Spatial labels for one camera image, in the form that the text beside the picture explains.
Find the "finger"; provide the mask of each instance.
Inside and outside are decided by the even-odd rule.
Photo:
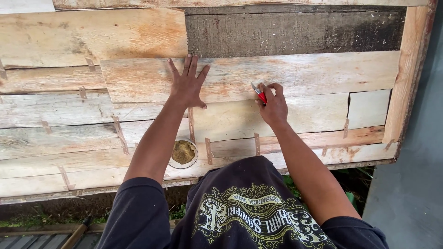
[[[188,54],[185,58],[185,67],[183,68],[182,75],[188,75],[190,64],[191,64],[191,54]]]
[[[276,96],[277,97],[284,97],[283,95],[283,86],[280,85],[279,83],[272,83],[268,85],[269,88],[274,88],[276,90]]]
[[[208,75],[209,69],[211,68],[210,65],[206,65],[203,67],[203,70],[200,72],[200,74],[198,75],[197,79],[198,81],[203,85],[203,82],[206,79],[206,76]]]
[[[271,89],[267,86],[265,86],[263,83],[258,84],[258,88],[260,91],[262,91],[266,97],[266,99],[271,99],[274,97],[274,94],[272,93]]]
[[[199,105],[199,107],[202,108],[202,109],[206,109],[206,108],[208,108],[208,106],[205,104],[205,102],[203,102],[203,101],[201,101],[201,100],[200,100],[200,105]]]
[[[197,73],[197,61],[198,55],[192,56],[191,67],[189,68],[188,76],[192,76],[195,78],[195,74]]]
[[[177,77],[180,76],[179,71],[175,67],[174,62],[172,61],[171,58],[168,58],[167,62],[168,62],[169,70],[171,70],[171,73],[172,73],[172,79],[176,79]]]
[[[261,99],[256,99],[255,103],[260,107],[260,111],[264,110],[264,102]]]

